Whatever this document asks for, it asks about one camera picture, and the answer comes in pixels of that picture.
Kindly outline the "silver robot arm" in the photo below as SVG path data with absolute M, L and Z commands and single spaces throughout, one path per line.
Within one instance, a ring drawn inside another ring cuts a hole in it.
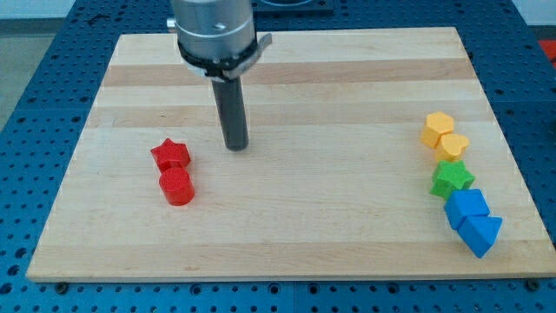
M 179 46 L 187 57 L 224 60 L 253 46 L 250 0 L 172 0 Z

